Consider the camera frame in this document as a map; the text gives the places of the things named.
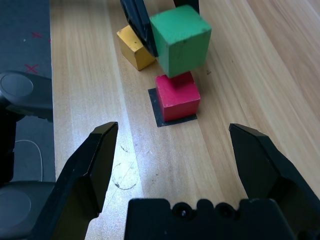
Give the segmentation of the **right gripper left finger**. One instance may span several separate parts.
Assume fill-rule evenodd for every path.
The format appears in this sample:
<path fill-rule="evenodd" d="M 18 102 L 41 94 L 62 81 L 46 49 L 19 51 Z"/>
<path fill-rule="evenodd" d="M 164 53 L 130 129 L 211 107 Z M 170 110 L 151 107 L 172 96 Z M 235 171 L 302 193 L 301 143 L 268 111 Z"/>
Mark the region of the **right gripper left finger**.
<path fill-rule="evenodd" d="M 118 123 L 96 127 L 65 163 L 32 229 L 31 240 L 83 240 L 103 210 Z"/>

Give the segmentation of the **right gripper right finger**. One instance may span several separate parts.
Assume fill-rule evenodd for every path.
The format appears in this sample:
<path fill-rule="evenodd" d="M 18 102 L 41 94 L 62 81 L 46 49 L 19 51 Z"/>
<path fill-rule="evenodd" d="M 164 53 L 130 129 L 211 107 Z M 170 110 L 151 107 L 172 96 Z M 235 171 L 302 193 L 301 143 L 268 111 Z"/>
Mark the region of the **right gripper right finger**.
<path fill-rule="evenodd" d="M 320 200 L 293 163 L 256 129 L 229 126 L 241 183 L 250 199 L 272 199 L 299 240 L 320 238 Z"/>

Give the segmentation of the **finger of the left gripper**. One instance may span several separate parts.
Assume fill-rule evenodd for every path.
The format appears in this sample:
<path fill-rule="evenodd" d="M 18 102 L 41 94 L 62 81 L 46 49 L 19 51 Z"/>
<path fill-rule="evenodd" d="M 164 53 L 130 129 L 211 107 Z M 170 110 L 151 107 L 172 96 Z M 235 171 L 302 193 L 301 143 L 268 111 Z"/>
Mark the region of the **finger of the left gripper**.
<path fill-rule="evenodd" d="M 120 0 L 126 20 L 133 29 L 143 46 L 153 57 L 158 57 L 158 51 L 150 22 L 150 18 L 143 0 Z"/>
<path fill-rule="evenodd" d="M 199 0 L 173 0 L 176 7 L 188 5 L 192 7 L 198 14 L 200 13 Z"/>

